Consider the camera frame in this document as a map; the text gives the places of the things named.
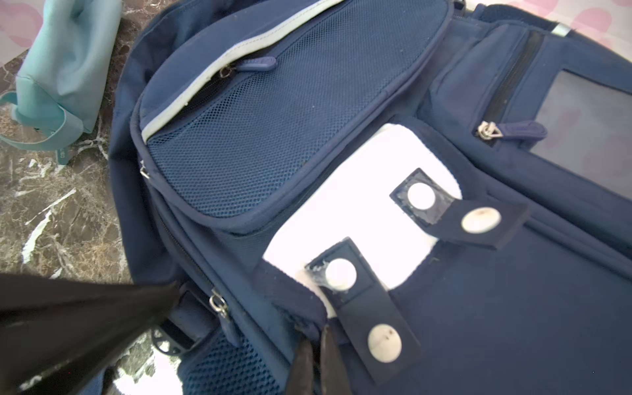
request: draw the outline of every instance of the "brown marble countertop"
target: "brown marble countertop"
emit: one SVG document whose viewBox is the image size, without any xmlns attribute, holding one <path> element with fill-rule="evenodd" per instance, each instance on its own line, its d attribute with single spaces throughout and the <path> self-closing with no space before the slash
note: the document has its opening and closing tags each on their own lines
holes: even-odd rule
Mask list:
<svg viewBox="0 0 632 395">
<path fill-rule="evenodd" d="M 22 151 L 0 143 L 0 272 L 131 282 L 107 167 L 114 91 L 136 36 L 175 2 L 123 0 L 97 126 L 74 144 L 77 154 L 67 166 L 58 165 L 52 152 Z M 25 55 L 0 68 L 0 92 L 14 89 Z M 8 110 L 0 109 L 4 134 L 25 141 L 41 139 L 11 120 Z M 127 374 L 135 381 L 151 376 L 153 355 L 147 336 L 141 337 L 117 363 L 115 375 Z M 111 386 L 109 393 L 118 391 Z"/>
</svg>

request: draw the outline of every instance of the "snap strap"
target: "snap strap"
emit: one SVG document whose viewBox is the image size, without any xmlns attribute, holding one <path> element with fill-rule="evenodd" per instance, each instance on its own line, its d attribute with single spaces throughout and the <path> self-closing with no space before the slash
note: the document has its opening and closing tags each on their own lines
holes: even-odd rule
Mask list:
<svg viewBox="0 0 632 395">
<path fill-rule="evenodd" d="M 335 308 L 376 384 L 419 360 L 422 351 L 417 338 L 350 238 L 305 268 Z"/>
<path fill-rule="evenodd" d="M 529 217 L 527 204 L 455 199 L 421 169 L 399 184 L 391 199 L 424 232 L 451 243 L 493 250 L 509 242 Z"/>
</svg>

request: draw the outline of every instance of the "navy blue backpack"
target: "navy blue backpack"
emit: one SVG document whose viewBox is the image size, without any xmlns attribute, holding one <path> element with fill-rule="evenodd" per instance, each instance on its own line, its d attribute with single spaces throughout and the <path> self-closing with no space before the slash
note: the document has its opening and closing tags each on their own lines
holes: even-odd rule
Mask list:
<svg viewBox="0 0 632 395">
<path fill-rule="evenodd" d="M 176 3 L 109 152 L 134 281 L 180 285 L 154 341 L 191 395 L 329 330 L 358 395 L 629 394 L 630 125 L 631 63 L 510 6 Z"/>
</svg>

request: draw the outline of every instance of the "reflective strip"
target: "reflective strip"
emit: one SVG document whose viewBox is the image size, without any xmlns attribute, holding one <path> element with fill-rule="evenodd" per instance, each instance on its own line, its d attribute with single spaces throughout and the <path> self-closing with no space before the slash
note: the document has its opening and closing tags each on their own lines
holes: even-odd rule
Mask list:
<svg viewBox="0 0 632 395">
<path fill-rule="evenodd" d="M 558 35 L 560 37 L 566 37 L 566 35 L 570 31 L 571 31 L 571 28 L 569 26 L 566 26 L 563 23 L 558 23 L 557 26 L 555 26 L 555 28 L 551 30 L 551 33 L 553 33 L 554 35 Z"/>
<path fill-rule="evenodd" d="M 386 289 L 399 286 L 437 243 L 390 197 L 417 168 L 461 199 L 461 188 L 450 170 L 411 130 L 384 125 L 281 226 L 264 259 L 313 291 L 328 317 L 335 317 L 336 312 L 305 265 L 346 237 L 353 240 Z"/>
<path fill-rule="evenodd" d="M 279 42 L 283 37 L 287 36 L 297 28 L 304 25 L 306 22 L 315 18 L 323 11 L 335 6 L 344 0 L 320 0 L 311 6 L 302 9 L 290 18 L 284 20 L 273 29 L 268 30 L 258 36 L 252 37 L 248 40 L 241 41 L 233 45 L 222 56 L 217 58 L 211 63 L 202 74 L 198 75 L 196 79 L 174 100 L 167 106 L 160 114 L 152 119 L 142 131 L 141 136 L 143 141 L 147 143 L 147 140 L 154 135 L 155 132 L 160 130 L 167 124 L 173 117 L 175 117 L 180 110 L 193 98 L 193 96 L 225 65 L 236 61 L 243 56 L 257 52 L 260 49 L 266 48 Z"/>
</svg>

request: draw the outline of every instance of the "blue mesh fabric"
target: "blue mesh fabric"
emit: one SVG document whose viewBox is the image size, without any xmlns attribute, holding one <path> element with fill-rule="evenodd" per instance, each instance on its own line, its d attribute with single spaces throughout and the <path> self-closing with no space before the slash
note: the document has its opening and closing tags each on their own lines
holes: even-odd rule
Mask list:
<svg viewBox="0 0 632 395">
<path fill-rule="evenodd" d="M 281 388 L 252 345 L 235 348 L 222 334 L 186 377 L 183 395 L 277 395 Z"/>
<path fill-rule="evenodd" d="M 420 57 L 447 8 L 437 0 L 343 4 L 278 56 L 276 69 L 149 140 L 189 205 L 213 217 L 256 207 Z"/>
</svg>

